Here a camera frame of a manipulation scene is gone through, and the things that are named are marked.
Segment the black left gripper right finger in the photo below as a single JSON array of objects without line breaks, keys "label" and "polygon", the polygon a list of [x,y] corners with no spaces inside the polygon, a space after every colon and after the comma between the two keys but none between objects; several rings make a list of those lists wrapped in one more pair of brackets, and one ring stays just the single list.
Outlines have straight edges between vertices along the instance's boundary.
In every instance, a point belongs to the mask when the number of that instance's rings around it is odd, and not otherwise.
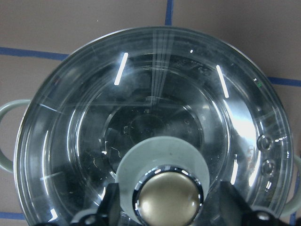
[{"label": "black left gripper right finger", "polygon": [[281,221],[289,185],[260,180],[248,186],[220,181],[214,226],[287,226]]}]

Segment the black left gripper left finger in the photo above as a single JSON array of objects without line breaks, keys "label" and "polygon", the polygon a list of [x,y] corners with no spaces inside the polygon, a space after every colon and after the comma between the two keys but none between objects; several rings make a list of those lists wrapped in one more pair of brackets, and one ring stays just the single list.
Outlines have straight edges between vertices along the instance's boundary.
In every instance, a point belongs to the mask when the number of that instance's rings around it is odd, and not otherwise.
[{"label": "black left gripper left finger", "polygon": [[118,183],[93,188],[90,184],[58,183],[52,187],[51,203],[54,219],[45,219],[36,226],[117,226],[120,219]]}]

